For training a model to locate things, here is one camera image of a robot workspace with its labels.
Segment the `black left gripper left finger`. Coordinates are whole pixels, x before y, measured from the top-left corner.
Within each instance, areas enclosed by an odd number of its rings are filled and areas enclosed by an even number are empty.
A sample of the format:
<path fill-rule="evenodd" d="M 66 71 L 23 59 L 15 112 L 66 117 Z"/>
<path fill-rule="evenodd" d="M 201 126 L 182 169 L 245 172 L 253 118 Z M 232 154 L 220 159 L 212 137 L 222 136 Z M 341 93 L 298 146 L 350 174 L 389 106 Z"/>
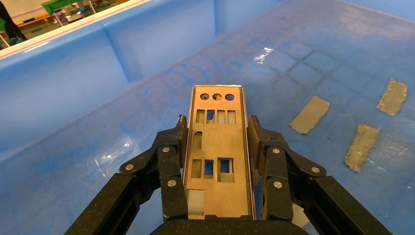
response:
<path fill-rule="evenodd" d="M 186 219 L 188 207 L 181 168 L 187 143 L 186 116 L 174 128 L 159 131 L 151 147 L 123 163 L 88 204 L 68 235 L 125 235 L 140 206 L 161 189 L 165 221 Z"/>

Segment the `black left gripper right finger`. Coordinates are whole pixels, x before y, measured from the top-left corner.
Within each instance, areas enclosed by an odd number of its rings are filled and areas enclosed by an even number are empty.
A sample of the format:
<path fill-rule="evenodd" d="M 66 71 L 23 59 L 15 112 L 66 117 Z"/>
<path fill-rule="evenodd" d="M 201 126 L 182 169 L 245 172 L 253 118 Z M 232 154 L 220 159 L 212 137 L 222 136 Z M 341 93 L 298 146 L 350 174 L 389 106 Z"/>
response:
<path fill-rule="evenodd" d="M 321 235 L 387 235 L 389 230 L 319 164 L 293 151 L 284 136 L 250 116 L 248 150 L 262 177 L 264 220 L 291 222 L 299 205 Z"/>

